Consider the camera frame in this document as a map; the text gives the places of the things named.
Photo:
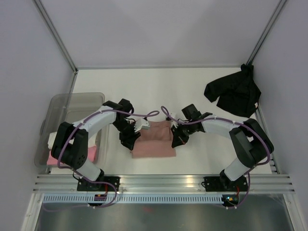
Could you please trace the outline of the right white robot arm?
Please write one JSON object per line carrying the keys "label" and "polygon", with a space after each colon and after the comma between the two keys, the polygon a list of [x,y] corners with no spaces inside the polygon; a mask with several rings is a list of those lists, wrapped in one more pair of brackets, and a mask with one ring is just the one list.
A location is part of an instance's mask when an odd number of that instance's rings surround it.
{"label": "right white robot arm", "polygon": [[219,183],[225,190],[235,187],[237,180],[255,167],[266,164],[274,151],[271,140],[255,119],[236,122],[209,112],[202,114],[194,104],[182,112],[184,121],[167,116],[172,121],[173,148],[185,145],[196,132],[213,133],[231,140],[236,158],[219,174]]}

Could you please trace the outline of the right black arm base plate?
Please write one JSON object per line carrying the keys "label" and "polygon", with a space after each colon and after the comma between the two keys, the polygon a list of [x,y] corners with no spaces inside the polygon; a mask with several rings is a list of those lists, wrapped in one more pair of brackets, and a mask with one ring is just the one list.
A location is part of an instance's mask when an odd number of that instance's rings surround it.
{"label": "right black arm base plate", "polygon": [[246,177],[242,176],[236,181],[231,181],[225,177],[210,176],[204,177],[202,186],[206,192],[246,192],[248,182]]}

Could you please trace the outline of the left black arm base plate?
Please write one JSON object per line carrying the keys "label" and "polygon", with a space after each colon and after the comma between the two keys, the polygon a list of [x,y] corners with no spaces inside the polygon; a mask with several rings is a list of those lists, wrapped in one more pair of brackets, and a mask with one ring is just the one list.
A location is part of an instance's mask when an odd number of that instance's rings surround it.
{"label": "left black arm base plate", "polygon": [[120,186],[120,177],[118,176],[105,176],[102,179],[99,179],[99,181],[107,182],[107,184],[101,184],[101,183],[90,183],[89,181],[85,179],[79,179],[78,185],[77,185],[77,191],[79,192],[114,192],[114,188],[112,185],[116,188],[118,191],[118,188]]}

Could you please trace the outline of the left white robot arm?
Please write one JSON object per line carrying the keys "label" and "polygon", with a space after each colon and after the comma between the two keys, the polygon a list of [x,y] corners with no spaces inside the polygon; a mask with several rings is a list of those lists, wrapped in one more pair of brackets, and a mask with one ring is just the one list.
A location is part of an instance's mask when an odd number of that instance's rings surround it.
{"label": "left white robot arm", "polygon": [[134,112],[130,101],[122,99],[119,103],[105,102],[96,112],[74,123],[63,122],[52,146],[51,156],[58,161],[58,168],[69,168],[88,179],[88,185],[96,191],[105,185],[104,172],[88,158],[89,139],[108,125],[119,132],[120,143],[133,150],[135,141],[141,134],[135,123],[127,117]]}

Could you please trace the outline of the dusty pink t-shirt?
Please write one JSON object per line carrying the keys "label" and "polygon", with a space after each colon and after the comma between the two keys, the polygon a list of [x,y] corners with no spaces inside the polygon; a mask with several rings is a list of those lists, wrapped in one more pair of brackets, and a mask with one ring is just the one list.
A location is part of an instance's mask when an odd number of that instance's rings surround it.
{"label": "dusty pink t-shirt", "polygon": [[175,157],[172,148],[173,134],[170,121],[150,121],[149,129],[141,129],[141,136],[135,141],[132,158]]}

